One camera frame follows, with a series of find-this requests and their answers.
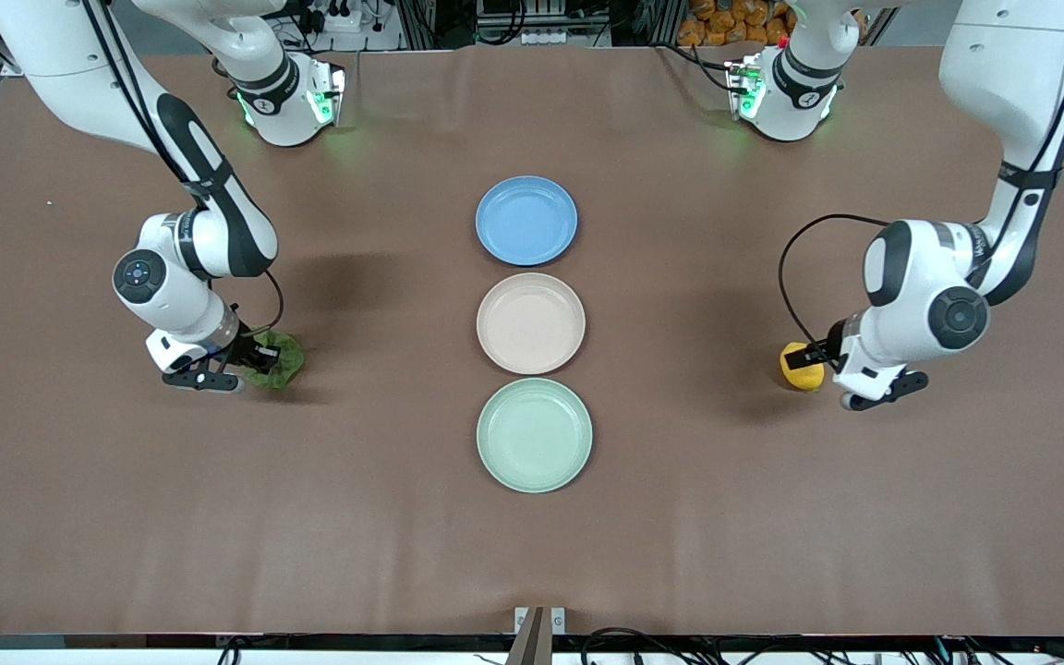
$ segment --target metal bracket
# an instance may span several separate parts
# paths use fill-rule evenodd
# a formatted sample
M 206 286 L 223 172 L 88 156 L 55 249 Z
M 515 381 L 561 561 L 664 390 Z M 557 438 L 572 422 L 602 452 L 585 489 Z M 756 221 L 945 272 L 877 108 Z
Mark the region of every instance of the metal bracket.
M 564 606 L 516 606 L 515 643 L 508 651 L 506 665 L 552 665 L 552 635 L 556 632 L 556 620 L 565 628 Z
M 552 621 L 552 634 L 554 635 L 565 635 L 565 609 L 564 606 L 546 606 L 545 610 L 550 610 L 550 618 Z M 529 609 L 527 606 L 516 606 L 515 609 L 515 627 L 512 628 L 512 632 L 519 633 L 520 627 L 523 625 L 523 619 L 527 618 L 529 614 Z

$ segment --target cable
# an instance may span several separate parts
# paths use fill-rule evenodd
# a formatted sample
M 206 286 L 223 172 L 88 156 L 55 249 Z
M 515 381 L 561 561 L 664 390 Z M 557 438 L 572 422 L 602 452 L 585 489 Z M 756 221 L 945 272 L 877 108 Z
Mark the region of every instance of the cable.
M 695 46 L 692 47 L 692 55 L 694 56 L 694 59 L 700 60 L 700 55 L 697 55 L 697 48 Z M 697 63 L 697 66 L 700 67 L 700 71 L 701 73 L 704 74 L 704 79 L 712 81 L 715 87 L 720 87 L 721 89 L 725 89 L 725 92 L 728 93 L 739 93 L 742 95 L 748 93 L 747 89 L 744 87 L 730 87 L 730 85 L 726 85 L 721 83 L 721 81 L 717 81 L 717 79 L 714 79 L 713 74 L 709 72 L 709 67 L 705 67 L 704 64 L 700 63 Z
M 890 222 L 882 221 L 880 219 L 868 218 L 868 216 L 861 216 L 854 214 L 827 214 L 820 216 L 820 218 L 815 218 L 810 222 L 803 225 L 801 230 L 795 231 L 795 235 L 791 235 L 791 239 L 786 240 L 786 246 L 785 248 L 782 248 L 782 254 L 780 257 L 778 257 L 778 290 L 780 290 L 782 294 L 782 303 L 786 304 L 787 314 L 791 315 L 791 319 L 795 321 L 795 325 L 799 327 L 799 330 L 801 330 L 803 335 L 808 337 L 808 340 L 811 342 L 811 346 L 812 348 L 815 349 L 815 353 L 818 353 L 819 358 L 822 358 L 824 362 L 827 362 L 828 365 L 831 366 L 833 370 L 839 371 L 839 363 L 836 363 L 835 360 L 828 358 L 828 354 L 824 352 L 822 347 L 819 346 L 818 339 L 815 339 L 815 336 L 812 335 L 811 331 L 808 330 L 807 326 L 802 323 L 802 320 L 799 318 L 799 315 L 795 314 L 795 307 L 793 306 L 793 304 L 791 304 L 791 297 L 786 294 L 786 253 L 789 253 L 791 248 L 793 248 L 793 246 L 795 245 L 795 240 L 799 239 L 799 236 L 810 231 L 811 228 L 815 227 L 815 225 L 827 221 L 828 219 L 852 219 L 853 221 L 863 221 L 865 223 L 871 223 L 874 225 L 874 227 L 890 227 Z
M 610 27 L 610 18 L 608 18 L 606 22 L 602 26 L 602 30 L 598 31 L 598 35 L 597 37 L 594 38 L 594 44 L 592 44 L 591 47 L 599 45 L 599 41 L 602 40 L 602 35 L 605 34 L 605 31 L 606 29 L 609 29 L 609 27 Z
M 268 332 L 278 325 L 279 320 L 282 320 L 283 312 L 286 312 L 286 298 L 282 295 L 282 285 L 279 285 L 277 279 L 273 278 L 273 273 L 269 272 L 268 269 L 265 270 L 265 276 L 268 277 L 269 281 L 273 283 L 273 290 L 278 292 L 278 314 L 273 317 L 273 320 L 270 320 L 269 323 L 244 333 L 244 337 L 252 337 L 253 335 L 261 335 L 261 333 Z
M 983 645 L 980 645 L 978 641 L 976 641 L 976 638 L 964 638 L 964 639 L 969 641 L 969 643 L 971 643 L 971 645 L 975 645 L 975 647 L 980 649 L 980 651 L 986 651 L 988 653 L 992 653 L 992 658 L 996 658 L 996 660 L 1000 662 L 1000 665 L 1013 665 L 1013 662 L 1010 662 L 1008 658 L 1000 655 L 999 651 L 997 651 L 994 648 L 983 647 Z
M 750 653 L 750 655 L 747 655 L 747 656 L 743 658 L 742 662 L 738 662 L 738 665 L 748 665 L 748 664 L 750 664 L 750 661 L 752 661 L 752 660 L 754 660 L 754 658 L 758 658 L 761 654 L 769 651 L 769 649 L 771 649 L 771 648 L 774 648 L 774 645 L 771 645 L 771 647 L 765 647 L 765 648 L 758 649 L 758 651 L 752 652 L 752 653 Z
M 688 52 L 685 52 L 683 49 L 679 49 L 679 47 L 672 46 L 672 44 L 668 44 L 667 41 L 651 41 L 647 45 L 647 47 L 650 47 L 650 49 L 667 49 L 676 55 L 680 55 L 681 59 L 687 60 L 688 63 L 700 65 L 700 67 L 710 68 L 711 70 L 730 71 L 728 65 L 710 63 L 708 60 L 701 60 L 700 55 L 688 54 Z
M 651 41 L 650 44 L 648 44 L 648 46 L 653 47 L 653 49 L 667 49 L 668 51 L 671 51 L 672 53 L 680 55 L 681 59 L 687 60 L 688 63 L 697 65 L 697 67 L 700 67 L 701 73 L 704 74 L 704 79 L 709 80 L 713 85 L 715 85 L 715 87 L 720 87 L 721 89 L 726 89 L 726 92 L 728 93 L 738 93 L 738 94 L 747 93 L 746 88 L 730 87 L 730 85 L 721 83 L 721 81 L 717 80 L 717 77 L 714 77 L 712 73 L 710 73 L 710 70 L 730 71 L 730 68 L 728 67 L 728 65 L 719 65 L 717 63 L 710 63 L 708 60 L 701 60 L 701 56 L 700 54 L 697 53 L 697 48 L 695 46 L 692 47 L 692 53 L 685 53 L 685 51 L 679 49 L 679 47 L 671 46 L 671 44 L 667 44 L 664 41 Z
M 1059 106 L 1057 106 L 1057 113 L 1053 114 L 1053 121 L 1050 122 L 1050 128 L 1048 128 L 1048 132 L 1046 133 L 1046 139 L 1042 140 L 1042 147 L 1040 147 L 1040 150 L 1037 150 L 1037 156 L 1034 157 L 1033 164 L 1031 164 L 1029 167 L 1030 171 L 1037 170 L 1037 165 L 1042 163 L 1042 159 L 1046 156 L 1048 147 L 1050 147 L 1050 144 L 1053 142 L 1053 137 L 1057 135 L 1057 126 L 1061 124 L 1061 117 L 1063 115 L 1064 115 L 1064 94 L 1061 95 L 1061 102 Z M 1012 221 L 1013 216 L 1016 216 L 1017 206 L 1020 205 L 1020 199 L 1024 198 L 1024 195 L 1026 195 L 1026 190 L 1017 189 L 1016 197 L 1013 197 L 1012 205 L 1009 206 L 1009 214 L 1005 215 L 1004 223 Z M 1000 235 L 998 235 L 997 239 L 992 244 L 992 248 L 988 249 L 987 254 L 983 257 L 983 260 L 980 261 L 978 265 L 971 266 L 971 269 L 968 270 L 967 272 L 968 277 L 970 277 L 970 275 L 978 273 L 979 270 L 981 269 L 986 268 L 988 262 L 991 262 L 993 257 L 996 257 L 996 253 L 998 249 L 1000 249 L 1000 242 L 1003 240 L 1005 236 L 1008 236 L 1008 233 L 1004 233 L 1001 230 Z
M 654 0 L 639 0 L 634 5 L 633 22 L 630 24 L 630 32 L 637 34 L 645 31 L 649 26 L 653 26 L 655 22 L 655 13 L 658 12 Z
M 186 182 L 186 176 L 182 172 L 179 165 L 174 164 L 171 160 L 170 154 L 166 151 L 164 143 L 155 130 L 155 124 L 153 124 L 150 118 L 150 111 L 145 105 L 143 100 L 143 89 L 138 86 L 138 81 L 134 73 L 134 67 L 130 64 L 130 56 L 126 54 L 126 49 L 122 47 L 121 38 L 118 37 L 117 26 L 114 24 L 114 16 L 104 5 L 98 3 L 98 7 L 101 9 L 101 13 L 104 13 L 105 20 L 110 27 L 110 32 L 114 35 L 114 46 L 121 55 L 122 63 L 126 64 L 128 73 L 130 73 L 130 84 L 127 85 L 126 77 L 122 77 L 121 68 L 117 65 L 117 60 L 114 56 L 114 49 L 111 49 L 109 43 L 105 39 L 105 34 L 101 30 L 101 22 L 97 20 L 97 14 L 94 14 L 93 5 L 89 3 L 84 3 L 85 14 L 88 16 L 88 22 L 93 26 L 94 34 L 97 37 L 97 44 L 101 47 L 101 55 L 104 55 L 105 62 L 109 65 L 110 71 L 113 72 L 114 79 L 118 85 L 118 88 L 122 92 L 122 97 L 126 97 L 127 104 L 130 105 L 130 110 L 134 113 L 134 117 L 138 122 L 138 127 L 143 130 L 144 134 L 147 135 L 147 139 L 150 140 L 150 146 L 156 152 L 157 155 L 164 160 L 166 168 L 170 169 L 174 173 L 174 178 L 178 178 L 180 182 Z
M 388 17 L 392 16 L 393 14 L 393 4 L 388 3 L 385 4 L 388 5 L 388 9 L 384 10 L 384 12 L 381 12 L 380 0 L 376 0 L 376 12 L 372 12 L 371 9 L 368 9 L 367 3 L 360 3 L 360 9 L 363 10 L 364 13 L 366 13 L 369 17 L 384 18 L 385 21 L 388 21 Z
M 240 643 L 244 643 L 245 647 L 248 647 L 249 638 L 246 638 L 245 635 L 236 635 L 233 639 L 228 641 L 223 651 L 220 651 L 220 659 L 216 661 L 216 665 L 240 665 Z M 232 661 L 228 661 L 229 653 L 233 656 Z
M 306 31 L 303 30 L 303 24 L 300 24 L 300 22 L 298 22 L 298 17 L 293 16 L 293 14 L 287 14 L 287 16 L 290 17 L 290 21 L 298 29 L 298 34 L 301 35 L 301 40 L 303 40 L 303 52 L 307 55 L 313 55 L 314 47 L 312 46 L 312 43 L 310 43 L 310 37 L 306 34 Z
M 946 645 L 942 644 L 941 636 L 934 635 L 934 646 L 938 647 L 938 662 L 941 664 L 943 662 L 945 662 L 945 664 L 947 664 L 947 665 L 953 664 L 953 662 L 955 661 L 955 658 L 953 655 L 951 655 L 951 653 L 949 651 L 947 651 Z
M 473 38 L 476 38 L 476 41 L 489 44 L 491 46 L 503 46 L 503 44 L 510 43 L 511 40 L 514 40 L 514 38 L 519 37 L 520 31 L 523 30 L 523 20 L 528 17 L 528 5 L 525 3 L 525 0 L 516 1 L 518 1 L 519 7 L 512 10 L 512 22 L 511 24 L 508 24 L 508 32 L 503 33 L 502 37 L 497 38 L 495 41 L 492 41 L 491 38 L 482 37 L 482 35 L 479 34 L 479 20 L 476 18 L 476 29 L 473 29 Z M 520 24 L 518 26 L 515 24 L 517 11 L 519 12 L 520 20 Z
M 625 635 L 619 635 L 619 634 L 616 634 L 616 633 L 626 633 L 626 634 Z M 585 641 L 583 641 L 583 643 L 582 643 L 582 648 L 580 648 L 580 656 L 582 656 L 582 665 L 591 665 L 591 660 L 588 660 L 588 654 L 587 653 L 588 653 L 588 648 L 591 647 L 592 641 L 595 641 L 597 638 L 600 638 L 600 636 L 605 636 L 605 635 L 612 635 L 612 636 L 633 635 L 633 636 L 637 636 L 637 638 L 647 641 L 648 643 L 650 643 L 651 645 L 653 645 L 653 647 L 659 648 L 660 651 L 662 651 L 663 653 L 667 653 L 667 654 L 674 655 L 676 658 L 679 658 L 680 661 L 687 662 L 688 665 L 710 665 L 705 661 L 698 660 L 698 658 L 692 658 L 692 656 L 684 655 L 684 653 L 681 653 L 680 651 L 677 651 L 677 649 L 675 649 L 675 648 L 664 647 L 664 645 L 663 645 L 663 643 L 661 641 L 658 641 L 658 639 L 653 638 L 653 636 L 651 636 L 651 635 L 647 635 L 647 633 L 638 632 L 636 630 L 633 630 L 633 628 L 616 628 L 616 627 L 600 628 L 599 630 L 594 631 L 591 634 L 586 635 Z
M 417 17 L 417 22 L 421 24 L 423 30 L 426 30 L 426 34 L 430 35 L 430 41 L 434 44 L 434 49 L 440 49 L 443 46 L 440 46 L 440 43 L 438 41 L 437 33 L 434 32 L 434 29 L 431 29 L 430 21 L 426 20 L 426 13 L 421 12 L 421 5 L 418 4 L 416 7 L 411 5 L 410 11 L 413 12 L 415 17 Z

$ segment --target black cable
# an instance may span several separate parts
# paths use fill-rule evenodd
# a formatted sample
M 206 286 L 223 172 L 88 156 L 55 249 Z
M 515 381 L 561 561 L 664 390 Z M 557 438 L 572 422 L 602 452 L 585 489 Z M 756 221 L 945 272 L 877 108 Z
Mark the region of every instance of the black cable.
M 692 54 L 693 54 L 694 59 L 700 60 L 700 55 L 697 55 L 697 48 L 695 46 L 692 47 Z M 709 81 L 712 81 L 712 83 L 713 83 L 713 85 L 715 85 L 715 87 L 720 87 L 721 89 L 725 89 L 725 92 L 727 92 L 727 93 L 738 93 L 738 94 L 742 94 L 742 95 L 748 93 L 748 89 L 746 89 L 744 87 L 730 87 L 730 85 L 726 85 L 726 84 L 721 83 L 721 81 L 717 81 L 717 79 L 715 79 L 715 77 L 712 73 L 709 72 L 709 67 L 705 67 L 704 64 L 701 64 L 702 62 L 703 62 L 703 60 L 700 60 L 700 62 L 697 62 L 697 67 L 700 67 L 700 71 L 701 71 L 701 73 L 704 74 L 704 79 L 706 79 Z
M 159 135 L 159 131 L 155 130 L 155 123 L 150 117 L 150 109 L 147 109 L 145 100 L 143 98 L 143 88 L 138 85 L 138 79 L 134 73 L 134 67 L 130 63 L 130 56 L 127 55 L 126 49 L 122 47 L 122 39 L 118 35 L 117 24 L 114 21 L 114 14 L 110 12 L 105 5 L 100 3 L 97 4 L 101 7 L 101 13 L 105 16 L 105 22 L 109 26 L 110 33 L 113 34 L 114 44 L 117 47 L 118 54 L 121 55 L 122 64 L 126 67 L 127 73 L 130 76 L 130 86 L 128 87 L 126 83 L 126 77 L 122 77 L 121 70 L 117 65 L 117 60 L 114 56 L 114 50 L 110 49 L 110 45 L 105 39 L 105 34 L 101 30 L 100 21 L 97 20 L 96 14 L 93 12 L 92 5 L 89 3 L 84 3 L 85 14 L 88 16 L 88 22 L 93 26 L 94 34 L 97 35 L 98 46 L 101 47 L 101 55 L 104 56 L 106 64 L 109 65 L 110 71 L 114 73 L 114 79 L 117 81 L 118 88 L 121 89 L 122 96 L 126 97 L 126 101 L 130 105 L 130 110 L 134 111 L 138 126 L 143 128 L 147 139 L 150 140 L 151 147 L 155 149 L 157 155 L 161 156 L 162 161 L 166 165 L 166 168 L 170 169 L 174 178 L 178 178 L 180 182 L 186 182 L 186 176 L 182 172 L 182 169 L 170 157 L 162 138 Z
M 1042 140 L 1042 147 L 1040 147 L 1040 150 L 1037 150 L 1037 156 L 1033 157 L 1033 164 L 1029 165 L 1029 171 L 1037 170 L 1037 165 L 1042 164 L 1042 159 L 1046 156 L 1048 147 L 1050 147 L 1050 144 L 1053 142 L 1053 137 L 1057 135 L 1057 127 L 1061 124 L 1061 117 L 1063 115 L 1064 115 L 1064 93 L 1061 94 L 1061 102 L 1059 106 L 1057 106 L 1057 113 L 1053 114 L 1053 121 L 1050 122 L 1050 128 L 1048 128 L 1048 132 L 1046 133 L 1046 139 Z M 1017 189 L 1017 194 L 1014 195 L 1014 197 L 1012 198 L 1012 205 L 1009 205 L 1009 214 L 1004 216 L 1004 225 L 1008 225 L 1010 221 L 1012 221 L 1013 216 L 1016 216 L 1017 206 L 1020 205 L 1020 199 L 1024 198 L 1024 195 L 1026 195 L 1026 190 Z M 1000 235 L 997 236 L 997 239 L 992 244 L 991 248 L 988 248 L 988 251 L 986 254 L 984 254 L 983 260 L 980 261 L 979 264 L 971 266 L 971 269 L 968 270 L 967 275 L 976 275 L 979 272 L 979 270 L 987 268 L 988 262 L 991 262 L 993 257 L 996 257 L 996 253 L 998 249 L 1000 249 L 1001 240 L 1003 240 L 1005 236 L 1008 236 L 1008 233 L 1004 233 L 1002 229 L 1000 231 L 1001 231 Z
M 803 225 L 801 230 L 795 231 L 795 235 L 791 235 L 791 239 L 786 240 L 785 248 L 782 248 L 782 253 L 780 256 L 778 256 L 778 290 L 780 290 L 782 294 L 782 303 L 786 304 L 786 312 L 788 312 L 788 314 L 791 315 L 791 319 L 795 321 L 795 325 L 799 327 L 799 330 L 802 331 L 803 335 L 808 337 L 808 340 L 811 342 L 811 346 L 812 348 L 815 349 L 815 353 L 818 353 L 819 358 L 822 358 L 824 362 L 827 362 L 828 365 L 831 366 L 833 370 L 839 371 L 838 363 L 836 363 L 835 360 L 828 358 L 828 354 L 824 352 L 822 347 L 819 346 L 819 342 L 818 339 L 816 339 L 815 335 L 812 335 L 811 331 L 808 330 L 807 326 L 802 323 L 802 320 L 799 318 L 799 315 L 795 314 L 795 307 L 793 306 L 793 304 L 791 304 L 791 297 L 786 294 L 786 270 L 785 270 L 786 253 L 789 253 L 791 248 L 793 248 L 793 246 L 795 245 L 795 240 L 799 239 L 799 236 L 810 231 L 811 228 L 815 227 L 815 225 L 825 222 L 828 219 L 852 219 L 853 221 L 863 221 L 865 223 L 871 223 L 874 225 L 874 227 L 890 227 L 890 222 L 882 221 L 880 219 L 868 218 L 868 216 L 861 216 L 854 214 L 827 214 L 820 216 L 820 218 L 815 218 L 810 222 Z
M 627 635 L 637 636 L 637 638 L 647 641 L 648 643 L 650 643 L 651 645 L 653 645 L 653 647 L 659 648 L 660 651 L 662 651 L 663 653 L 667 653 L 668 655 L 674 655 L 676 658 L 679 658 L 680 661 L 687 662 L 688 665 L 705 665 L 705 662 L 701 662 L 701 661 L 697 660 L 696 658 L 691 658 L 691 656 L 684 655 L 684 653 L 681 653 L 680 651 L 677 651 L 677 649 L 675 649 L 675 648 L 664 647 L 664 645 L 663 645 L 663 643 L 661 641 L 658 641 L 658 639 L 653 638 L 653 636 L 651 636 L 651 635 L 647 635 L 647 633 L 643 633 L 643 632 L 633 630 L 633 628 L 616 628 L 616 627 L 600 628 L 599 630 L 594 631 L 591 634 L 586 635 L 586 638 L 585 638 L 585 641 L 583 641 L 582 647 L 580 648 L 580 656 L 582 656 L 582 665 L 591 665 L 591 660 L 588 660 L 587 653 L 588 653 L 588 648 L 591 647 L 592 641 L 596 641 L 596 639 L 600 638 L 600 636 L 606 636 L 606 635 L 610 635 L 610 636 L 627 636 Z
M 236 635 L 233 639 L 228 641 L 225 645 L 223 651 L 220 651 L 220 659 L 216 661 L 216 665 L 240 665 L 240 647 L 242 644 L 245 647 L 249 646 L 249 638 L 245 635 Z M 232 661 L 228 661 L 228 654 L 232 654 Z
M 964 639 L 969 641 L 969 643 L 971 643 L 971 645 L 975 645 L 975 647 L 980 649 L 980 651 L 986 651 L 988 653 L 992 653 L 992 658 L 996 658 L 996 660 L 1000 662 L 1000 665 L 1014 665 L 1013 662 L 1010 662 L 1008 660 L 1008 658 L 1000 655 L 999 651 L 997 651 L 994 648 L 983 647 L 983 645 L 980 645 L 978 641 L 976 641 L 976 638 L 964 638 Z
M 212 56 L 212 71 L 215 72 L 216 76 L 222 76 L 225 79 L 228 79 L 228 71 L 225 71 L 225 66 L 220 64 L 220 59 L 215 55 Z M 228 97 L 229 100 L 236 101 L 236 86 L 231 85 L 231 87 L 226 89 L 225 96 Z
M 934 635 L 934 647 L 938 648 L 938 652 L 926 651 L 926 656 L 929 658 L 930 662 L 934 665 L 951 665 L 954 662 L 954 658 L 947 653 L 947 648 L 942 644 L 942 639 L 938 639 L 937 635 Z
M 609 29 L 609 27 L 610 27 L 610 18 L 608 18 L 606 22 L 602 26 L 602 30 L 598 31 L 598 35 L 597 37 L 594 38 L 594 44 L 592 44 L 592 46 L 599 45 L 599 40 L 602 38 L 602 35 L 605 34 L 605 31 L 606 29 Z
M 94 34 L 97 37 L 97 45 L 101 47 L 101 55 L 104 56 L 105 63 L 109 65 L 109 70 L 114 74 L 115 83 L 117 83 L 118 89 L 121 89 L 122 97 L 126 98 L 127 104 L 130 105 L 130 111 L 134 113 L 134 118 L 138 122 L 138 127 L 143 130 L 144 134 L 147 135 L 147 139 L 150 140 L 151 147 L 155 149 L 155 152 L 164 160 L 164 163 L 168 165 L 171 172 L 179 174 L 178 167 L 172 167 L 170 164 L 170 159 L 165 154 L 164 146 L 162 146 L 162 140 L 159 139 L 159 135 L 153 128 L 152 122 L 148 122 L 148 115 L 144 116 L 144 113 L 138 107 L 138 101 L 135 100 L 136 96 L 140 96 L 140 89 L 134 89 L 131 92 L 130 85 L 127 85 L 126 77 L 122 77 L 121 68 L 117 65 L 117 60 L 114 59 L 114 51 L 110 49 L 109 43 L 105 39 L 105 33 L 101 30 L 101 22 L 98 22 L 96 14 L 93 12 L 93 5 L 89 3 L 84 3 L 85 16 L 88 16 L 88 23 L 93 26 Z M 101 12 L 107 14 L 109 10 L 101 5 Z
M 434 29 L 431 29 L 430 21 L 426 20 L 426 13 L 421 12 L 421 5 L 418 4 L 416 7 L 414 7 L 414 5 L 410 5 L 410 11 L 413 12 L 415 17 L 417 17 L 417 22 L 421 24 L 422 30 L 426 30 L 426 34 L 430 35 L 430 41 L 434 44 L 435 49 L 440 49 L 443 46 L 440 46 L 440 43 L 438 41 L 437 33 L 434 32 Z
M 495 40 L 482 37 L 482 35 L 479 34 L 478 18 L 476 18 L 476 29 L 473 29 L 473 38 L 476 38 L 476 41 L 489 44 L 491 46 L 503 46 L 503 44 L 508 44 L 511 40 L 514 40 L 514 38 L 519 37 L 520 31 L 523 30 L 523 20 L 528 17 L 528 5 L 525 3 L 525 0 L 516 1 L 518 1 L 519 7 L 512 10 L 512 22 L 511 24 L 508 24 L 508 32 L 503 33 L 502 37 L 496 38 Z M 516 12 L 519 12 L 518 18 L 520 24 L 515 24 Z
M 301 38 L 303 39 L 303 50 L 301 51 L 303 51 L 307 55 L 313 55 L 314 47 L 312 46 L 312 43 L 310 43 L 309 35 L 306 34 L 306 32 L 303 31 L 303 24 L 300 24 L 300 22 L 298 22 L 298 17 L 296 17 L 295 14 L 290 13 L 287 14 L 287 16 L 290 17 L 290 21 L 295 24 L 295 27 L 297 27 L 298 34 L 301 35 Z
M 843 665 L 857 665 L 854 662 L 849 660 L 848 652 L 846 651 L 841 651 L 841 653 L 844 653 L 844 658 L 836 655 L 836 653 L 832 651 L 824 651 L 821 648 L 810 648 L 808 649 L 808 653 L 818 658 L 824 665 L 831 665 L 832 662 L 841 662 Z
M 747 655 L 747 656 L 743 658 L 742 662 L 738 662 L 738 665 L 748 665 L 748 664 L 750 664 L 750 661 L 752 661 L 752 660 L 754 660 L 754 658 L 758 658 L 761 654 L 769 651 L 769 649 L 771 649 L 771 648 L 774 648 L 774 645 L 771 645 L 771 647 L 765 647 L 765 648 L 758 649 L 758 651 L 752 652 L 752 653 L 750 653 L 750 655 Z
M 692 63 L 694 65 L 700 65 L 700 67 L 710 68 L 710 70 L 730 71 L 728 65 L 710 63 L 708 60 L 701 60 L 700 55 L 688 54 L 688 52 L 685 52 L 683 49 L 680 49 L 680 47 L 675 46 L 675 44 L 668 44 L 667 41 L 651 41 L 648 43 L 647 47 L 650 47 L 650 49 L 667 49 L 668 51 L 671 51 L 676 55 L 680 55 L 681 59 L 687 60 L 688 63 Z
M 277 279 L 273 278 L 273 273 L 269 272 L 268 269 L 265 270 L 265 276 L 269 278 L 269 281 L 273 283 L 273 290 L 278 292 L 278 314 L 270 320 L 269 323 L 265 326 L 254 328 L 245 333 L 245 337 L 252 337 L 253 335 L 261 335 L 261 333 L 267 332 L 267 330 L 273 329 L 278 325 L 279 320 L 282 320 L 283 312 L 286 312 L 286 298 L 282 295 L 282 285 L 279 285 Z

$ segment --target green plate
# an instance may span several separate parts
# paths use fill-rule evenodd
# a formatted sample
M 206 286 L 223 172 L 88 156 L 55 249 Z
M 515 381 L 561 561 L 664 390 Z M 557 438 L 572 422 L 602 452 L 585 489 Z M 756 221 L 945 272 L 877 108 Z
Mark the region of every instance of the green plate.
M 594 423 L 582 399 L 549 379 L 499 388 L 479 416 L 479 458 L 500 483 L 519 493 L 550 493 L 585 466 Z

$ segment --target blue plate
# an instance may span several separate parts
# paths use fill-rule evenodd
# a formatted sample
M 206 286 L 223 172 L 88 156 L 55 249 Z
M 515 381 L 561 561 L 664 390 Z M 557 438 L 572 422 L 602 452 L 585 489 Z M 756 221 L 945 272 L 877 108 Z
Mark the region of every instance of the blue plate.
M 512 265 L 554 260 L 578 234 L 578 206 L 564 186 L 536 176 L 510 178 L 492 186 L 473 215 L 486 251 Z

